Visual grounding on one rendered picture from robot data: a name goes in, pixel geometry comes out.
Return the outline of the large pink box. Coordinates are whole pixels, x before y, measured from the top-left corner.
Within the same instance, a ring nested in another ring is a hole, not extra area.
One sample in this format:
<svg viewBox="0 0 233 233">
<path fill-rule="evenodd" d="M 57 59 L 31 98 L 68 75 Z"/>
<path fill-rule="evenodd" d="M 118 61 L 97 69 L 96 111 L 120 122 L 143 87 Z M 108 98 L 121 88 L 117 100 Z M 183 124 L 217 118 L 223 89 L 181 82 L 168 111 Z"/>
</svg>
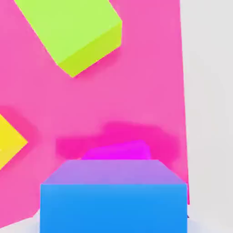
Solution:
<svg viewBox="0 0 233 233">
<path fill-rule="evenodd" d="M 76 78 L 14 0 L 0 0 L 0 114 L 28 144 L 0 170 L 0 228 L 32 217 L 40 184 L 94 147 L 143 140 L 188 180 L 179 0 L 111 0 L 122 45 Z"/>
</svg>

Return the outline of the small lime green cube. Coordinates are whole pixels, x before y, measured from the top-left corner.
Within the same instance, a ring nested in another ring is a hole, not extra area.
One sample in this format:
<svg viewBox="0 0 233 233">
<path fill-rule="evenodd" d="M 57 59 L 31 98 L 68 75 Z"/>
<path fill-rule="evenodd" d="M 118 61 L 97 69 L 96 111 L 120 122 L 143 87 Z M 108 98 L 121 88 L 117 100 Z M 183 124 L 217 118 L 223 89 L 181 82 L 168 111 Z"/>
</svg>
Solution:
<svg viewBox="0 0 233 233">
<path fill-rule="evenodd" d="M 122 20 L 109 0 L 14 0 L 54 60 L 75 77 L 121 46 Z"/>
</svg>

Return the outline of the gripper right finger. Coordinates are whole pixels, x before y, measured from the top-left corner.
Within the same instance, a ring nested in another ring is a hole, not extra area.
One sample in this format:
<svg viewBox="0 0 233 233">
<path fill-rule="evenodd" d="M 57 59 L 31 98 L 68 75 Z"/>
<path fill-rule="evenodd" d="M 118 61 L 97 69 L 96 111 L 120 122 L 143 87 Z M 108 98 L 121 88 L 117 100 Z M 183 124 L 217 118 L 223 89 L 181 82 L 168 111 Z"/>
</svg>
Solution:
<svg viewBox="0 0 233 233">
<path fill-rule="evenodd" d="M 201 233 L 201 224 L 190 215 L 187 216 L 187 233 Z"/>
</svg>

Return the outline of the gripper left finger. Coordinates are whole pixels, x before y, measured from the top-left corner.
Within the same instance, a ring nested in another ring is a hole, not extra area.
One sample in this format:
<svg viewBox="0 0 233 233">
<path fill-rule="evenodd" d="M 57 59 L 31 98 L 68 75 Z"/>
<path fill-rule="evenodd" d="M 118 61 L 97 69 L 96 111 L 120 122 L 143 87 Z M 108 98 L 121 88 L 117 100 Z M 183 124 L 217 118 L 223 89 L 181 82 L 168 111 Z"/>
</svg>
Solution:
<svg viewBox="0 0 233 233">
<path fill-rule="evenodd" d="M 31 217 L 24 220 L 23 233 L 40 233 L 40 209 Z"/>
</svg>

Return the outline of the small blue cube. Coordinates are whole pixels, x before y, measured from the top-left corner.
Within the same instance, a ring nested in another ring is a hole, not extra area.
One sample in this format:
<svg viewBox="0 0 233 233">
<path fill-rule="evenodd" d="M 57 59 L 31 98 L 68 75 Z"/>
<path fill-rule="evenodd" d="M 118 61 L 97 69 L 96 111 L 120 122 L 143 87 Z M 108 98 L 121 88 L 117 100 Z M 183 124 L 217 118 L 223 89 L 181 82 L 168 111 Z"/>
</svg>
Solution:
<svg viewBox="0 0 233 233">
<path fill-rule="evenodd" d="M 187 233 L 187 185 L 158 160 L 69 160 L 40 194 L 40 233 Z"/>
</svg>

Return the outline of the small magenta cube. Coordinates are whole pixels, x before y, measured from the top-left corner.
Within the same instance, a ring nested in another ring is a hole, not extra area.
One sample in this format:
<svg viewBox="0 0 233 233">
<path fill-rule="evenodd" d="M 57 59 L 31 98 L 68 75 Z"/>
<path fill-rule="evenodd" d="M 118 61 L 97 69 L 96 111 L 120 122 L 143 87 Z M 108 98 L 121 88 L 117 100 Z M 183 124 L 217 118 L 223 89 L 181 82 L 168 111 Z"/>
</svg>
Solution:
<svg viewBox="0 0 233 233">
<path fill-rule="evenodd" d="M 82 160 L 149 160 L 149 146 L 142 140 L 124 142 L 89 150 Z"/>
</svg>

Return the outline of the small yellow cube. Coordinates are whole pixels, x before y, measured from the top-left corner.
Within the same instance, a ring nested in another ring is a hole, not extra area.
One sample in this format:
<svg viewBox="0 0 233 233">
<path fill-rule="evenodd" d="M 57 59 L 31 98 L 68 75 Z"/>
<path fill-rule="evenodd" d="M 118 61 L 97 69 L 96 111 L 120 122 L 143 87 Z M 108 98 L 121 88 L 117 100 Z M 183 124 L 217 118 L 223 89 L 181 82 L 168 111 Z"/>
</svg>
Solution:
<svg viewBox="0 0 233 233">
<path fill-rule="evenodd" d="M 28 141 L 0 114 L 0 170 Z"/>
</svg>

